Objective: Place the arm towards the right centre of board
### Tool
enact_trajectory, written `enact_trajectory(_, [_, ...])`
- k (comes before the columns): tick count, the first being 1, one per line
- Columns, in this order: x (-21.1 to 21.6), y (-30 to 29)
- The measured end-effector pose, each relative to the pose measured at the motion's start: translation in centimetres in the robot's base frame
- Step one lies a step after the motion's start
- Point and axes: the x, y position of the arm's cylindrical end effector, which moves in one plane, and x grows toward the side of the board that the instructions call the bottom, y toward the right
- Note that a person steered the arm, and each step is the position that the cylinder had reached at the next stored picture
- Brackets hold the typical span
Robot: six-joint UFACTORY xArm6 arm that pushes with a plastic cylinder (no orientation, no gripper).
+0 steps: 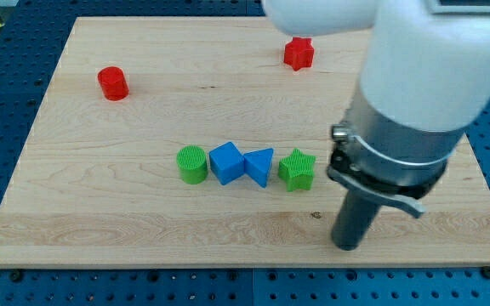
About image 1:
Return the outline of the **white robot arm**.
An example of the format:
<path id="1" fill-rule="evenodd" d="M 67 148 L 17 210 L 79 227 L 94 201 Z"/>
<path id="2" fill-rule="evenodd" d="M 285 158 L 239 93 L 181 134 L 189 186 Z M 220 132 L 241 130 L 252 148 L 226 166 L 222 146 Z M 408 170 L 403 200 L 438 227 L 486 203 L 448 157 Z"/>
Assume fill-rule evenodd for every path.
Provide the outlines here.
<path id="1" fill-rule="evenodd" d="M 262 7 L 292 37 L 371 28 L 360 89 L 401 125 L 464 128 L 490 98 L 490 1 L 263 0 Z"/>

